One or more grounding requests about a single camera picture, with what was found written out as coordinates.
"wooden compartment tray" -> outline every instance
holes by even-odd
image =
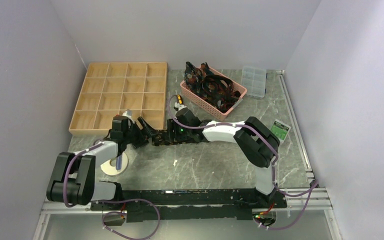
[[[73,135],[106,135],[113,117],[126,110],[132,111],[134,120],[143,117],[161,130],[166,91],[166,62],[93,62],[68,130]]]

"gray marble surface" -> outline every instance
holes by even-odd
[[[228,78],[240,83],[242,70],[219,70]],[[182,70],[171,70],[167,76],[167,99],[180,94]],[[269,71],[264,98],[245,95],[243,101],[224,122],[239,122],[254,116],[267,127],[275,119],[292,126],[285,96],[274,71]],[[201,120],[214,119],[186,98],[185,104]],[[277,180],[281,188],[309,187],[305,167],[295,138],[294,129],[279,147]],[[80,151],[102,136],[73,136],[69,152]],[[125,151],[127,170],[118,176],[107,176],[96,168],[96,176],[105,181],[121,183],[125,190],[163,189],[219,189],[255,187],[254,166],[247,160],[238,145],[229,142],[209,142],[172,146],[152,146]]]

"white enclosure wall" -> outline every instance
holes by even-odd
[[[320,0],[51,0],[89,62],[285,69]]]
[[[84,74],[49,1],[0,1],[0,240],[33,237]]]
[[[286,83],[344,239],[384,239],[384,0],[322,0]]]

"black cable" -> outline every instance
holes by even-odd
[[[110,132],[111,132],[111,128],[108,130],[108,133],[106,134],[106,136],[103,137],[103,140],[107,140],[108,139],[108,136],[110,135]]]
[[[242,200],[235,200],[233,202],[240,202],[240,203],[244,203],[244,204],[248,204],[248,205],[256,205],[258,204],[258,202],[246,202],[246,201],[242,201]]]

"pink plastic basket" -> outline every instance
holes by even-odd
[[[214,74],[226,77],[225,75],[214,70],[213,68],[210,67],[210,69]],[[247,89],[245,87],[241,86],[240,84],[238,84],[233,80],[232,82],[234,84],[234,89],[240,92],[240,97],[239,97],[239,100],[225,113],[222,113],[217,108],[215,108],[214,106],[212,106],[211,104],[209,104],[208,102],[204,101],[202,98],[200,98],[199,96],[191,92],[189,88],[186,86],[185,81],[183,80],[180,83],[181,95],[182,97],[186,97],[189,100],[191,100],[194,104],[200,106],[207,113],[213,115],[217,120],[223,121],[233,111],[233,109],[236,108],[236,106],[238,106],[240,102],[242,102],[244,95],[247,93]]]

